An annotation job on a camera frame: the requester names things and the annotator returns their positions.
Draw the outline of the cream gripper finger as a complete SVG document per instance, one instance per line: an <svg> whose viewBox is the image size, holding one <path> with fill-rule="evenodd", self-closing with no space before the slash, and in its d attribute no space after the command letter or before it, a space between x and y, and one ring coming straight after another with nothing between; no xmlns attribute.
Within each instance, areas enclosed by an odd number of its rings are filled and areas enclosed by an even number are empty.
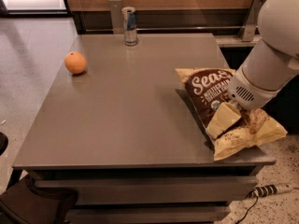
<svg viewBox="0 0 299 224"><path fill-rule="evenodd" d="M212 140L216 140L240 119L240 107L235 103L223 102L206 126L206 133Z"/></svg>

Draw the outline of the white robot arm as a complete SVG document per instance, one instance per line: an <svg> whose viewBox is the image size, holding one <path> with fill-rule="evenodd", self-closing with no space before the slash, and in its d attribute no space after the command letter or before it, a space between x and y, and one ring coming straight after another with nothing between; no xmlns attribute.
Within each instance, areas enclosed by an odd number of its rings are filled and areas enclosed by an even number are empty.
<svg viewBox="0 0 299 224"><path fill-rule="evenodd" d="M264 107L286 130L299 134L299 0L265 0L260 33L229 83L243 108Z"/></svg>

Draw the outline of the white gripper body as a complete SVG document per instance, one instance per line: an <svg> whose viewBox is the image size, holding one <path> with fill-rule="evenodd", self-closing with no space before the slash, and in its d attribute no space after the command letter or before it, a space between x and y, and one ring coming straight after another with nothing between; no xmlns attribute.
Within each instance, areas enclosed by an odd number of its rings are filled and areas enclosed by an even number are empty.
<svg viewBox="0 0 299 224"><path fill-rule="evenodd" d="M241 66L228 85L230 98L246 110L265 106L279 90L278 73L261 66Z"/></svg>

